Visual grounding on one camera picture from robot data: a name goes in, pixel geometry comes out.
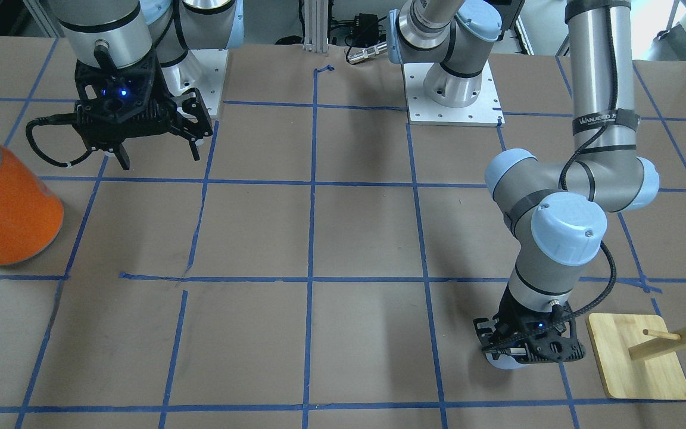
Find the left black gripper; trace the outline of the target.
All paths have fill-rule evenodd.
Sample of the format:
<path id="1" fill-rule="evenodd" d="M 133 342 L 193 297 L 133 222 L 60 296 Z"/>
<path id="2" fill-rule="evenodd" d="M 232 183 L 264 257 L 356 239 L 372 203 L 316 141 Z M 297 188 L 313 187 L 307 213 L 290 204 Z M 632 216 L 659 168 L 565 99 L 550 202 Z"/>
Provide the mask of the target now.
<path id="1" fill-rule="evenodd" d="M 575 318 L 583 314 L 585 309 L 573 312 L 569 302 L 557 300 L 534 312 L 504 290 L 498 313 L 476 318 L 474 329 L 482 352 L 494 359 L 506 354 L 526 364 L 572 362 L 585 356 L 575 328 Z"/>

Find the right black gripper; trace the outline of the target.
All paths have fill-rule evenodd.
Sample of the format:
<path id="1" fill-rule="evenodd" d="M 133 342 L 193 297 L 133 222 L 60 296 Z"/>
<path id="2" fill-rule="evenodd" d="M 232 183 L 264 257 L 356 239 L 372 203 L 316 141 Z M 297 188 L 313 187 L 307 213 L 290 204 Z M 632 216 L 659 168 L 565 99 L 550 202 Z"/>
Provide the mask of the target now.
<path id="1" fill-rule="evenodd" d="M 119 68 L 114 75 L 77 61 L 74 83 L 79 93 L 74 130 L 87 149 L 111 151 L 123 170 L 130 170 L 122 146 L 125 139 L 171 133 L 188 142 L 197 162 L 201 139 L 213 134 L 199 90 L 172 95 L 155 54 Z"/>

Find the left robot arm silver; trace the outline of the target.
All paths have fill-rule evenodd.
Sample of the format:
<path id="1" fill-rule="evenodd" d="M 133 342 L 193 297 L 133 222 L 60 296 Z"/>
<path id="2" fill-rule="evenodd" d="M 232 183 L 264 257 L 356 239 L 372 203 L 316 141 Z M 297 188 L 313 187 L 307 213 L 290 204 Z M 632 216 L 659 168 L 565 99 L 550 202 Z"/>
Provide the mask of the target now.
<path id="1" fill-rule="evenodd" d="M 503 32 L 496 2 L 407 1 L 389 12 L 392 63 L 430 63 L 424 88 L 447 108 L 478 98 L 482 69 Z M 488 192 L 520 244 L 498 312 L 474 320 L 488 363 L 518 369 L 585 353 L 575 318 L 617 282 L 603 237 L 607 214 L 656 198 L 659 174 L 637 155 L 640 117 L 632 82 L 630 1 L 569 1 L 574 152 L 544 163 L 512 148 L 485 169 Z"/>

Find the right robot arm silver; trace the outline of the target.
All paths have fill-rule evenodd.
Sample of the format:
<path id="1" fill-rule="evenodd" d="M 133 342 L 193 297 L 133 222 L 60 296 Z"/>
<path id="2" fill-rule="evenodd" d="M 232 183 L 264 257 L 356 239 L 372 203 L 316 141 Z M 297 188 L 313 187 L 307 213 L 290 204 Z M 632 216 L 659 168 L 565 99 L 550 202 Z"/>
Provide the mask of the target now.
<path id="1" fill-rule="evenodd" d="M 199 55 L 226 52 L 244 42 L 242 1 L 52 1 L 76 54 L 78 100 L 71 113 L 38 117 L 26 126 L 38 157 L 69 168 L 101 150 L 130 169 L 123 143 L 172 134 L 187 141 L 194 160 L 213 134 L 220 103 Z M 50 158 L 33 136 L 36 126 L 71 126 L 85 152 L 68 162 Z"/>

